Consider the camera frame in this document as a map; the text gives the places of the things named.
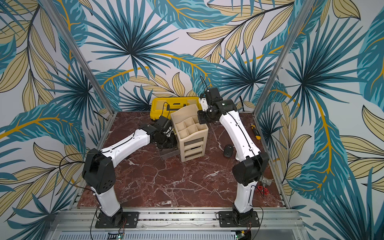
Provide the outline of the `beige drawer organizer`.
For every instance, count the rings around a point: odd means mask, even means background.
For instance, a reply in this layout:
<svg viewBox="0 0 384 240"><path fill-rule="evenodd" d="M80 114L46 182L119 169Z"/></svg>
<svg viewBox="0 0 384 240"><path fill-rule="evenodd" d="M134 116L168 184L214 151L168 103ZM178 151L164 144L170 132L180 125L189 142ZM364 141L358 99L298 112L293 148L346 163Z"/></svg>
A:
<svg viewBox="0 0 384 240"><path fill-rule="evenodd" d="M205 155L209 128L206 124L200 124L198 111L198 106L194 104L171 113L182 162Z"/></svg>

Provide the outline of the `black computer mouse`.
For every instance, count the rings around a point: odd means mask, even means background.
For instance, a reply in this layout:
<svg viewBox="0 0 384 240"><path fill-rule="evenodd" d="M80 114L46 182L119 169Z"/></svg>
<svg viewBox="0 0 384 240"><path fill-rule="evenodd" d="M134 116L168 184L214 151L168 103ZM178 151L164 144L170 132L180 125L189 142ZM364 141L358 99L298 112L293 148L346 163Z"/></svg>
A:
<svg viewBox="0 0 384 240"><path fill-rule="evenodd" d="M223 155L226 158L231 158L234 153L234 146L227 144L224 148Z"/></svg>

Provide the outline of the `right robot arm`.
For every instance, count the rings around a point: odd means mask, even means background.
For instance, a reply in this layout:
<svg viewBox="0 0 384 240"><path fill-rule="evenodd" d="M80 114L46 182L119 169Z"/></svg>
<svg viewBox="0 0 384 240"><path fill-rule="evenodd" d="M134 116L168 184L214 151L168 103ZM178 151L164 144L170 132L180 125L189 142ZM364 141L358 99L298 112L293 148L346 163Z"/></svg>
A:
<svg viewBox="0 0 384 240"><path fill-rule="evenodd" d="M236 160L232 169L236 179L237 195L234 201L234 218L244 222L253 215L253 196L258 181L269 162L267 153L262 153L248 134L234 102L224 100L217 88L206 89L199 96L202 109L198 111L200 124L219 121L229 134L236 149Z"/></svg>

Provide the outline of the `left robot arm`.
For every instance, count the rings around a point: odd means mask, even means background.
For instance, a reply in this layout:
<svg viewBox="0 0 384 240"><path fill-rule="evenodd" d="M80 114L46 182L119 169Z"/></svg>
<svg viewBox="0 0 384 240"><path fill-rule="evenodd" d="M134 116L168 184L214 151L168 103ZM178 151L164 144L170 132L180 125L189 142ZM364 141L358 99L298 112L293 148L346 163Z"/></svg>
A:
<svg viewBox="0 0 384 240"><path fill-rule="evenodd" d="M164 116L153 124L143 124L123 140L101 150L91 149L86 156L82 177L96 195L102 216L116 227L122 223L123 209L115 193L115 168L129 155L155 143L158 147L172 148L175 135L172 122Z"/></svg>

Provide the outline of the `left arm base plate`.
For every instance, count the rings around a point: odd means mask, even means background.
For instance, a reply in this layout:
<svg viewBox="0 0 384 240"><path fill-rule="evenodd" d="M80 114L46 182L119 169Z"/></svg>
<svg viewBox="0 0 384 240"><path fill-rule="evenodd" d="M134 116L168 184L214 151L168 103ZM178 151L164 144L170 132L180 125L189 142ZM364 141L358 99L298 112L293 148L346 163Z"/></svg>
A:
<svg viewBox="0 0 384 240"><path fill-rule="evenodd" d="M135 229L138 224L139 212L117 212L112 217L101 212L95 224L96 229Z"/></svg>

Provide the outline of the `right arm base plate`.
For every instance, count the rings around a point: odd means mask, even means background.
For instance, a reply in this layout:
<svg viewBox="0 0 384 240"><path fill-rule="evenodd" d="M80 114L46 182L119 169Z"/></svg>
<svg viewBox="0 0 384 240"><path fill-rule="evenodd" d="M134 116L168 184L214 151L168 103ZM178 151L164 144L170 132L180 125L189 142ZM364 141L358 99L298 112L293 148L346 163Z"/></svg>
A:
<svg viewBox="0 0 384 240"><path fill-rule="evenodd" d="M246 213L239 213L236 209L232 211L220 211L217 213L221 228L245 228L259 227L260 218L258 214L250 210Z"/></svg>

